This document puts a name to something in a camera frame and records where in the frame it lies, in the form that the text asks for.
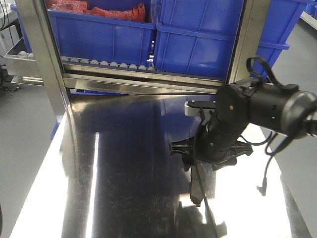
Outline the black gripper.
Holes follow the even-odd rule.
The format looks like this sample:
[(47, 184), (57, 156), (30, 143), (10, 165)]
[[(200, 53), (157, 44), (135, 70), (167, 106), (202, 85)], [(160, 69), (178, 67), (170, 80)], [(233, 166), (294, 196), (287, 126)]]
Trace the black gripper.
[[(180, 154), (182, 156), (184, 171), (194, 167), (198, 171), (197, 159), (212, 164), (213, 170), (219, 170), (226, 166), (237, 164), (236, 156), (253, 153), (252, 145), (247, 142), (237, 141), (244, 131), (247, 122), (220, 121), (213, 116), (208, 124), (199, 130), (194, 138), (171, 142), (170, 155)], [(233, 156), (229, 155), (231, 147)]]

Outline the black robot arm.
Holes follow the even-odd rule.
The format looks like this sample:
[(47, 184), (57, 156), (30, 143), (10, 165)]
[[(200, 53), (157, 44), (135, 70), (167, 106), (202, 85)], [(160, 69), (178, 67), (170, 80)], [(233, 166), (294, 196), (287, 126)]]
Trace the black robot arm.
[(196, 135), (172, 142), (171, 154), (181, 154), (185, 168), (198, 159), (214, 170), (234, 166), (237, 157), (250, 155), (249, 142), (239, 141), (247, 125), (255, 124), (286, 136), (288, 141), (315, 136), (317, 97), (297, 85), (275, 86), (247, 78), (218, 89), (214, 101), (191, 100), (185, 115), (199, 116)]

